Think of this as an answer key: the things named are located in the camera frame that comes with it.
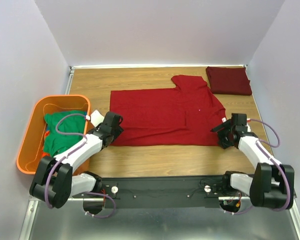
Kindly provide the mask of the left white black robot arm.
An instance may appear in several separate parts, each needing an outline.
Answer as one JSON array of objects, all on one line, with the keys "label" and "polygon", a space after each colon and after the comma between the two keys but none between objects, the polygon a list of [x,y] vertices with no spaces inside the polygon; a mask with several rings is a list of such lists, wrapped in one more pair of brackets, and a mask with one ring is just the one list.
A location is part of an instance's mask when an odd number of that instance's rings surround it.
[{"label": "left white black robot arm", "polygon": [[114,112],[101,115],[95,110],[82,117],[92,123],[87,133],[80,133],[81,140],[54,157],[45,156],[38,164],[29,188],[29,194],[43,202],[48,208],[61,208],[70,197],[87,194],[94,198],[102,193],[102,178],[85,171],[75,171],[91,156],[112,144],[124,131],[123,117]]}]

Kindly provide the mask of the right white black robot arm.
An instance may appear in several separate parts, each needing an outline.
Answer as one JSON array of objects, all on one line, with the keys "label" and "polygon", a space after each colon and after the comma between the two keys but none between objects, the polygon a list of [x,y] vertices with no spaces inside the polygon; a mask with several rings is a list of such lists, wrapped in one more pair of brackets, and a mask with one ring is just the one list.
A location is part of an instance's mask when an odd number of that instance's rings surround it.
[{"label": "right white black robot arm", "polygon": [[253,176],[227,171],[220,183],[220,191],[231,196],[239,191],[249,196],[254,207],[274,211],[289,210],[294,203],[295,171],[291,165],[277,160],[263,145],[266,141],[252,132],[251,119],[243,113],[233,113],[231,118],[211,129],[223,149],[237,148],[254,167]]}]

